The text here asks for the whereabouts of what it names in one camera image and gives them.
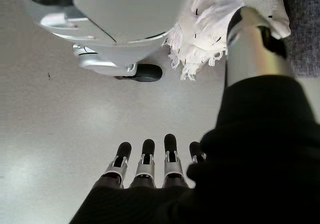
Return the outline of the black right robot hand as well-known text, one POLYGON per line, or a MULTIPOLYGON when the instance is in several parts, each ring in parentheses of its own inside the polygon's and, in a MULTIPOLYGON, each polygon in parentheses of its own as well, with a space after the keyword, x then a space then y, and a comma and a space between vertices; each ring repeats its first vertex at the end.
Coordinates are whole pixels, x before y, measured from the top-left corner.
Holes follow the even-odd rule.
POLYGON ((216 126, 186 173, 194 188, 115 189, 103 175, 71 222, 319 223, 320 126, 271 31, 250 7, 228 25, 216 126))

